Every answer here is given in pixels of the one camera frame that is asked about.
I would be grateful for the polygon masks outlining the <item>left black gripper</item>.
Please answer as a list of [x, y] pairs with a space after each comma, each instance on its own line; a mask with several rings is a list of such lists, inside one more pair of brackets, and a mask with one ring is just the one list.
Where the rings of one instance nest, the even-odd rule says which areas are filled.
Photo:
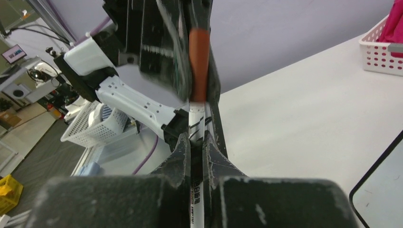
[[[119, 54], [134, 55], [134, 64], [148, 81], [189, 101], [192, 67], [189, 33], [211, 32], [211, 0], [106, 0], [103, 9], [113, 21]], [[221, 83], [213, 54], [209, 55], [208, 103], [217, 103]]]

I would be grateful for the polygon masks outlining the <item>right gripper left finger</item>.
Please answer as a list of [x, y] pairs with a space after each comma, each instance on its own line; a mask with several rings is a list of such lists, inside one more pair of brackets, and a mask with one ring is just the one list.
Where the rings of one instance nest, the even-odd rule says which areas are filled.
[[190, 142], [148, 175], [52, 178], [39, 191], [27, 228], [188, 228]]

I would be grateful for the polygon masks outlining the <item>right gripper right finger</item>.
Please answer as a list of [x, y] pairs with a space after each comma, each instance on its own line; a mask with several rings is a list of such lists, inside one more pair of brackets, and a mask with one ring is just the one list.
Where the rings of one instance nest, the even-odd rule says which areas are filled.
[[241, 172], [213, 136], [203, 142], [207, 228], [356, 228], [347, 196], [325, 179], [256, 178]]

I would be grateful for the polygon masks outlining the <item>white red whiteboard marker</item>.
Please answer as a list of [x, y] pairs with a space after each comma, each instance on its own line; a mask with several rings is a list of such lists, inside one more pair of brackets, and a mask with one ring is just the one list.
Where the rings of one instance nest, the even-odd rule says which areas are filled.
[[191, 143], [190, 227], [204, 227], [202, 146], [205, 132], [205, 103], [189, 100], [189, 140]]

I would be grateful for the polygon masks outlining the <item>black framed whiteboard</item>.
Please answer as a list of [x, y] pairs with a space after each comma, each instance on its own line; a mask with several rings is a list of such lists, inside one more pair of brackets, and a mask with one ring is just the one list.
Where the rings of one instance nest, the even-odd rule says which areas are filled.
[[365, 228], [403, 226], [403, 133], [353, 187], [349, 200]]

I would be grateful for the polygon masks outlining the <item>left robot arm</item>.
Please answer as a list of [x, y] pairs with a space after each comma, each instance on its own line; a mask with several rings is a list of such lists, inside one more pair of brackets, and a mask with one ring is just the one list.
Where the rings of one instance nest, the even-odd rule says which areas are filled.
[[[210, 0], [106, 0], [112, 20], [54, 62], [84, 99], [116, 108], [148, 126], [171, 147], [180, 134], [204, 135], [206, 104], [218, 103], [221, 84], [210, 44]], [[199, 113], [157, 103], [123, 82], [117, 69], [141, 75], [176, 94]]]

